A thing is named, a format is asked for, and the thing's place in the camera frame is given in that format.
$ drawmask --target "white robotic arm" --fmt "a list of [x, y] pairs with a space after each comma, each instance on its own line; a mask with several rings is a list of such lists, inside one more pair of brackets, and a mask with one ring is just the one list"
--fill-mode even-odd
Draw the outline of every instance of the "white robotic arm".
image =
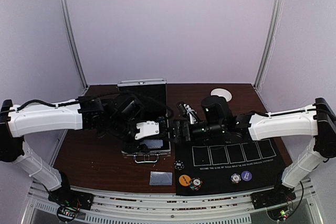
[[[31, 105], [36, 101], [42, 104]], [[141, 119], [142, 110], [141, 102], [131, 94], [122, 94], [113, 100], [79, 97], [53, 104], [32, 100], [21, 106], [6, 100], [0, 112], [0, 161], [12, 162], [40, 181], [52, 200], [60, 205], [76, 204], [79, 200], [89, 208], [87, 202], [92, 202], [92, 195], [71, 190], [66, 175], [44, 162], [23, 136], [61, 129], [97, 129], [100, 135], [109, 132], [125, 142], [139, 143], [143, 138], [162, 133], [159, 123], [136, 123]]]
[[[282, 173], [281, 190], [292, 190], [327, 158], [336, 157], [335, 115], [324, 99], [304, 108], [277, 113], [250, 113], [232, 116], [224, 98], [211, 96], [202, 101], [206, 121], [178, 104], [187, 121], [173, 124], [173, 142], [205, 140], [213, 135], [258, 141], [276, 136], [311, 135], [305, 151]], [[12, 162], [36, 178], [58, 202], [69, 201], [72, 190], [62, 172], [46, 164], [24, 141], [25, 134], [59, 129], [97, 129], [109, 132], [125, 142], [165, 134], [158, 122], [138, 122], [143, 107], [133, 95], [122, 94], [111, 102], [78, 98], [58, 104], [13, 105], [6, 100], [0, 112], [0, 161]]]
[[[266, 116], [255, 114], [250, 119], [248, 128], [252, 140], [263, 140], [277, 136], [293, 135], [318, 135], [317, 112], [315, 105], [304, 108], [267, 113]], [[296, 161], [286, 167], [282, 174], [282, 184], [288, 188], [295, 188], [300, 181], [311, 173], [320, 163], [327, 158], [314, 151], [315, 137]]]

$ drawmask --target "poker mat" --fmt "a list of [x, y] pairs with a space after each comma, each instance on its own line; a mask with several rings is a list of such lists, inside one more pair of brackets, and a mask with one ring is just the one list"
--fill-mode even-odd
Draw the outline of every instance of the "poker mat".
[[[181, 196], [235, 193], [273, 186], [286, 167], [273, 139], [240, 144], [193, 144], [176, 146], [176, 161], [184, 168], [175, 170], [176, 194]], [[192, 190], [179, 178], [199, 178], [202, 185]], [[239, 175], [241, 180], [233, 183]]]

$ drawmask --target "white wall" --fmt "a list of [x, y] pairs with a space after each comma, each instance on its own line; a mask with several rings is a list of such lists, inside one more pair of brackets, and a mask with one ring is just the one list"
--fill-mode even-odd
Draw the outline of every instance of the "white wall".
[[[59, 0], [0, 0], [0, 103], [38, 98], [67, 100], [82, 92], [71, 58]], [[32, 134], [27, 142], [49, 161], [58, 131]], [[18, 223], [31, 179], [0, 162], [0, 222]]]
[[89, 84], [255, 80], [274, 0], [68, 0]]
[[[285, 0], [261, 96], [271, 111], [294, 109], [324, 97], [336, 111], [336, 0]], [[308, 137], [285, 138], [292, 157]], [[336, 160], [312, 174], [326, 223], [335, 223]]]

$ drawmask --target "brown tabletop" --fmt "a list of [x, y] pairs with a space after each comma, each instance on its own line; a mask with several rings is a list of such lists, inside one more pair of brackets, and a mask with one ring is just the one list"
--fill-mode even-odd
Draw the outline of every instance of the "brown tabletop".
[[[116, 91], [115, 85], [90, 86], [87, 95]], [[232, 93], [229, 106], [234, 115], [251, 110], [265, 112], [259, 96], [251, 84], [168, 84], [167, 103], [180, 118], [176, 103], [184, 101], [198, 112], [203, 120], [201, 101], [215, 88]], [[280, 138], [276, 139], [286, 165], [290, 156]], [[55, 168], [65, 172], [71, 185], [131, 193], [175, 193], [172, 186], [150, 186], [150, 172], [174, 172], [175, 151], [161, 156], [156, 164], [136, 164], [132, 157], [123, 157], [121, 142], [111, 135], [96, 137], [96, 131], [68, 131], [55, 162]]]

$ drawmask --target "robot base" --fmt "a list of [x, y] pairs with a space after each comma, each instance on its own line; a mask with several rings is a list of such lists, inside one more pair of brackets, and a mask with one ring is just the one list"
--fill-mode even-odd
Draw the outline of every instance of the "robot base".
[[284, 192], [282, 190], [272, 189], [253, 193], [251, 194], [251, 199], [254, 209], [260, 209], [264, 207], [271, 207], [278, 204], [287, 203], [289, 199], [296, 199], [296, 195], [292, 191]]
[[[71, 190], [71, 195], [79, 200], [80, 209], [91, 210], [91, 205], [92, 205], [93, 197], [94, 197], [93, 194], [83, 193], [82, 191]], [[48, 200], [52, 201], [52, 202], [56, 202], [52, 195], [49, 195]], [[76, 209], [77, 204], [78, 204], [78, 202], [75, 200], [73, 202], [70, 202], [69, 206]]]

